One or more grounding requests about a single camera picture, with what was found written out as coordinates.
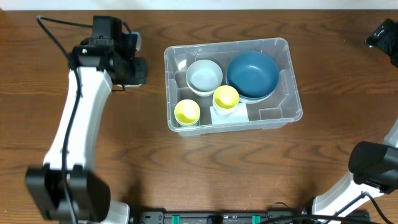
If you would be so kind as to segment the pink plastic cup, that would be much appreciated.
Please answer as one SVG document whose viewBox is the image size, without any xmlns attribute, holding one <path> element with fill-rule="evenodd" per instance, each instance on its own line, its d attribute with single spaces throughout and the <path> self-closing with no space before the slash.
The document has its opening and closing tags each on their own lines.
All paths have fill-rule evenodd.
<svg viewBox="0 0 398 224">
<path fill-rule="evenodd" d="M 216 103 L 215 100 L 213 100 L 213 108 L 214 108 L 215 113 L 216 113 L 219 117 L 221 117 L 221 118 L 227 118 L 227 117 L 231 116 L 231 115 L 234 113 L 234 111 L 235 111 L 236 108 L 237 108 L 237 105 L 235 105 L 235 106 L 232 107 L 232 108 L 225 109 L 225 108 L 222 108 L 221 106 L 219 106 L 219 105 Z"/>
</svg>

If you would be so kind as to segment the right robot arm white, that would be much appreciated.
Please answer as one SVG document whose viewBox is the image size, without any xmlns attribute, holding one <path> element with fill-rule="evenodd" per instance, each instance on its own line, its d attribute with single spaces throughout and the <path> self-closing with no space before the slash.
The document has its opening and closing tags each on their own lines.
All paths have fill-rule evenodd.
<svg viewBox="0 0 398 224">
<path fill-rule="evenodd" d="M 383 143 L 357 143 L 348 169 L 331 189 L 313 199 L 311 215 L 347 218 L 367 201 L 397 190 L 397 123 Z"/>
</svg>

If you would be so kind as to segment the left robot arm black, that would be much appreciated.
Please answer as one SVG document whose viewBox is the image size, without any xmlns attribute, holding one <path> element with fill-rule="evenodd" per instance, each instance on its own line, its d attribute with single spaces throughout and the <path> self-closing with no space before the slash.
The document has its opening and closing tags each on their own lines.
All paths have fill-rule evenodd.
<svg viewBox="0 0 398 224">
<path fill-rule="evenodd" d="M 66 52 L 68 93 L 42 167 L 28 168 L 25 184 L 42 217 L 60 223 L 131 223 L 126 203 L 113 200 L 94 172 L 103 109 L 114 91 L 146 82 L 147 62 L 135 56 L 138 32 L 113 16 L 95 16 L 91 37 Z"/>
</svg>

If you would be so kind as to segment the beige large bowl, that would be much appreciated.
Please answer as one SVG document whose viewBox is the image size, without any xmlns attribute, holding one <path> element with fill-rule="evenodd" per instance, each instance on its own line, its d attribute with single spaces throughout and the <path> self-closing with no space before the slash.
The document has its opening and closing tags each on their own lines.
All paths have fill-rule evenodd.
<svg viewBox="0 0 398 224">
<path fill-rule="evenodd" d="M 260 97 L 260 98 L 249 98 L 243 95 L 239 96 L 239 101 L 242 103 L 246 103 L 246 104 L 255 104 L 255 103 L 259 103 L 264 101 L 265 99 L 268 99 L 269 97 L 271 97 L 272 94 L 264 96 L 264 97 Z"/>
</svg>

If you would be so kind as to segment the yellow small bowl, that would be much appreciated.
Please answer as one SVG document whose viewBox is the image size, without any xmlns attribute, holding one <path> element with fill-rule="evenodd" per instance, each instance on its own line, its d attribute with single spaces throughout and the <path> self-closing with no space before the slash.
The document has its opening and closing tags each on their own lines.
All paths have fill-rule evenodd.
<svg viewBox="0 0 398 224">
<path fill-rule="evenodd" d="M 198 95 L 198 96 L 210 96 L 212 95 L 215 90 L 211 90 L 211 91 L 198 91 L 192 87 L 189 87 L 189 89 L 191 89 L 192 92 L 194 92 L 194 94 Z"/>
</svg>

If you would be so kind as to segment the clear plastic storage bin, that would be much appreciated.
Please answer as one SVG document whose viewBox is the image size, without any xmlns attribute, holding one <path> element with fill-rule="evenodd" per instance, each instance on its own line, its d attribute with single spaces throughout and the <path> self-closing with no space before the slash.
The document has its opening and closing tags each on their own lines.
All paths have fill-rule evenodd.
<svg viewBox="0 0 398 224">
<path fill-rule="evenodd" d="M 198 60 L 211 60 L 225 71 L 234 57 L 249 51 L 264 53 L 275 61 L 279 68 L 277 91 L 262 102 L 245 103 L 248 122 L 212 124 L 210 107 L 213 106 L 213 97 L 198 96 L 189 89 L 186 82 L 188 67 Z M 171 46 L 164 52 L 164 62 L 167 123 L 172 131 L 181 136 L 248 129 L 276 129 L 298 121 L 303 115 L 289 44 L 281 37 Z M 197 102 L 200 107 L 200 119 L 196 126 L 181 127 L 175 119 L 176 104 L 186 99 Z"/>
</svg>

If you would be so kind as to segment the green plastic cup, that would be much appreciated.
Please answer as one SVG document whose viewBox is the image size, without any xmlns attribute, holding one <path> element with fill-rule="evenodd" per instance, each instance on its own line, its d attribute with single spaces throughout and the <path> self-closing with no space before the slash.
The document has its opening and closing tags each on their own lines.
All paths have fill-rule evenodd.
<svg viewBox="0 0 398 224">
<path fill-rule="evenodd" d="M 199 122 L 199 119 L 196 119 L 194 121 L 181 121 L 181 120 L 177 120 L 177 123 L 181 126 L 181 127 L 190 127 L 190 126 L 196 126 Z"/>
</svg>

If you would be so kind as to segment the grey small bowl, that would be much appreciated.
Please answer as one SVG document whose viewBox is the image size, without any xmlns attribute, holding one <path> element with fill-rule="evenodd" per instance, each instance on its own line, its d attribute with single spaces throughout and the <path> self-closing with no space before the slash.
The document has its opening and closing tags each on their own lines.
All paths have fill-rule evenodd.
<svg viewBox="0 0 398 224">
<path fill-rule="evenodd" d="M 223 72 L 214 61 L 198 60 L 188 67 L 186 81 L 188 87 L 198 91 L 216 90 L 223 81 Z"/>
</svg>

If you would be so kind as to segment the white plastic cup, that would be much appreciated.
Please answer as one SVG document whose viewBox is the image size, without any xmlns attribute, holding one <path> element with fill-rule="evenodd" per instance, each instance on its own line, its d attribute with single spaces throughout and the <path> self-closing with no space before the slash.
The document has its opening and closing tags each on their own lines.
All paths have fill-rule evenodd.
<svg viewBox="0 0 398 224">
<path fill-rule="evenodd" d="M 137 88 L 137 87 L 140 87 L 140 86 L 142 86 L 142 84 L 137 84 L 137 85 L 125 85 L 124 87 L 125 87 L 125 88 Z"/>
</svg>

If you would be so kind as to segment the dark blue bowl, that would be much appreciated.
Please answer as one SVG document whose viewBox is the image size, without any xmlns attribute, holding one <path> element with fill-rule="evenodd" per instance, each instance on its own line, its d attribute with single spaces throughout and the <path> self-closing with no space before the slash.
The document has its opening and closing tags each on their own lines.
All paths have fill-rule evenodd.
<svg viewBox="0 0 398 224">
<path fill-rule="evenodd" d="M 239 95 L 259 98 L 277 88 L 279 68 L 266 54 L 243 52 L 230 61 L 226 70 L 226 82 Z"/>
<path fill-rule="evenodd" d="M 239 99 L 241 100 L 241 101 L 255 101 L 255 102 L 257 102 L 257 101 L 262 101 L 262 100 L 265 100 L 265 99 L 267 99 L 267 98 L 269 98 L 270 96 L 272 96 L 275 92 L 277 91 L 277 88 L 275 88 L 275 89 L 273 89 L 269 94 L 267 94 L 266 96 L 262 96 L 262 97 L 259 97 L 259 98 L 250 98 L 250 97 L 248 97 L 248 96 L 243 96 L 243 95 L 240 95 L 239 96 Z"/>
</svg>

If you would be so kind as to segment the yellow plastic cup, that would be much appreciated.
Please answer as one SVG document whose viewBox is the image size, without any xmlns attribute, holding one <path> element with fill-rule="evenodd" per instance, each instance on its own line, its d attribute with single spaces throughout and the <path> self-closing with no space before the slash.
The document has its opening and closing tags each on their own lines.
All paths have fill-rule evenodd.
<svg viewBox="0 0 398 224">
<path fill-rule="evenodd" d="M 181 100 L 175 106 L 174 115 L 176 120 L 194 121 L 200 119 L 200 107 L 193 100 Z"/>
<path fill-rule="evenodd" d="M 222 110 L 231 110 L 239 103 L 239 93 L 232 86 L 222 85 L 215 90 L 213 100 Z"/>
</svg>

